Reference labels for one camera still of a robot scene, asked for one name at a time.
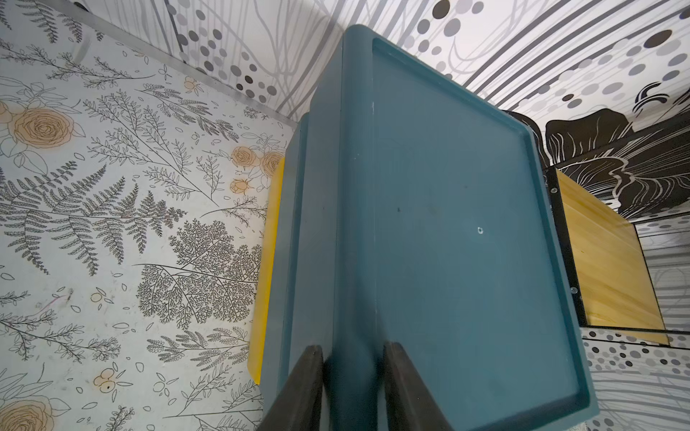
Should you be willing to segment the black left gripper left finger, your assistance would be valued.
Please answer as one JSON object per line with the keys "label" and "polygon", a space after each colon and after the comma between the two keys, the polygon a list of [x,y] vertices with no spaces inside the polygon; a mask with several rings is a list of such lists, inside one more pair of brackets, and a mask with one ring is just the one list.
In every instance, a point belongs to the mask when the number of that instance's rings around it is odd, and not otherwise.
{"label": "black left gripper left finger", "polygon": [[322,398],[323,350],[308,346],[257,430],[319,430]]}

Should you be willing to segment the teal drawer cabinet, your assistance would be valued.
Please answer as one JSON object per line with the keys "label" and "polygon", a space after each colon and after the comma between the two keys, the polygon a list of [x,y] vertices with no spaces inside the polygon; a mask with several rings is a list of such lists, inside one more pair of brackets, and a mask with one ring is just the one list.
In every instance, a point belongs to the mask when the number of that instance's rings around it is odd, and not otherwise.
{"label": "teal drawer cabinet", "polygon": [[266,316],[264,415],[323,350],[319,430],[389,430],[400,343],[452,430],[598,415],[531,131],[363,25],[293,136]]}

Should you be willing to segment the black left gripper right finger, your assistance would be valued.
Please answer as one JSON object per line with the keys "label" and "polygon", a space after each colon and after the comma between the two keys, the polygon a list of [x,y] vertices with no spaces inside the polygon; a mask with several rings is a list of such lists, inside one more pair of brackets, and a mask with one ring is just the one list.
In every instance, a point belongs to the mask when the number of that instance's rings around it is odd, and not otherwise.
{"label": "black left gripper right finger", "polygon": [[452,430],[402,345],[384,346],[384,388],[389,430]]}

